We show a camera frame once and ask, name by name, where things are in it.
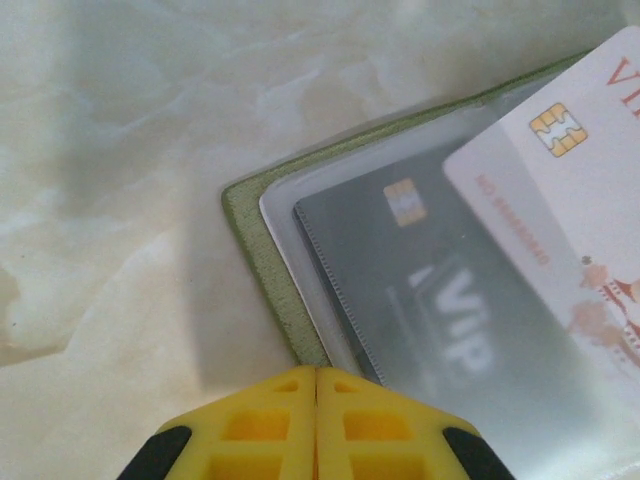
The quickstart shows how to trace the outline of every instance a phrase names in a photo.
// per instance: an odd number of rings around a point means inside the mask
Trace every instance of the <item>white marble countertop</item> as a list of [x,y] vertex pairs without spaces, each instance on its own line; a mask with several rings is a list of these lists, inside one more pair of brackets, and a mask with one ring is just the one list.
[[112,479],[292,366],[221,188],[595,46],[637,0],[0,2],[0,478]]

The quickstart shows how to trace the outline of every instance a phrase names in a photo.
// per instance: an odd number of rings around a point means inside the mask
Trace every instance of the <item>gray credit card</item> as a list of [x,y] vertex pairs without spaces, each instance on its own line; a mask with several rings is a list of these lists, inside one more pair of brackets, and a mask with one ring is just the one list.
[[368,378],[474,423],[518,478],[597,435],[581,354],[442,171],[459,144],[294,210]]

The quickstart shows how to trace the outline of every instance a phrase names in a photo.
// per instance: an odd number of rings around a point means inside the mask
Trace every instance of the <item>white credit card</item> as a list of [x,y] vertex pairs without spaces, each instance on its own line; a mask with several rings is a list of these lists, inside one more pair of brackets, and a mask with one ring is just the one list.
[[610,376],[640,385],[640,27],[444,168],[563,326]]

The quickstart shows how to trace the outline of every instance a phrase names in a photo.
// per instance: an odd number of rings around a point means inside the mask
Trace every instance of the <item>black rubber grip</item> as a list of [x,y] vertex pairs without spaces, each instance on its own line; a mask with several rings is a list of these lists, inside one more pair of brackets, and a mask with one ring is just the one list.
[[191,438],[189,427],[173,427],[151,437],[118,480],[164,480]]
[[449,427],[442,431],[469,480],[515,480],[500,458],[481,437]]

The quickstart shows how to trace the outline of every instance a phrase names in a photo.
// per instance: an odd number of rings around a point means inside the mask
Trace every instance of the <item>vip card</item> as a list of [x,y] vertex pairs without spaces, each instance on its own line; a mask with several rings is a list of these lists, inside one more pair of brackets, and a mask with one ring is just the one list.
[[365,374],[477,422],[510,463],[532,466],[590,428],[587,375],[444,176],[460,146],[335,185],[294,214]]
[[628,27],[445,162],[513,264],[636,409],[639,152],[640,28]]

